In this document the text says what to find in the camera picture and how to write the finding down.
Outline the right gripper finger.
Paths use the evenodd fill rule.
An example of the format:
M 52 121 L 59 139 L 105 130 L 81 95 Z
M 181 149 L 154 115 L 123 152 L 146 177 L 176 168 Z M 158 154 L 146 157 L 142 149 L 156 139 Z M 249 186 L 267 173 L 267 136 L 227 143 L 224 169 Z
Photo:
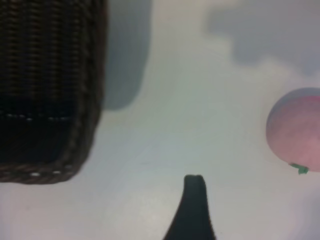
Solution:
M 165 240 L 215 240 L 207 188 L 201 175 L 184 177 L 182 197 Z

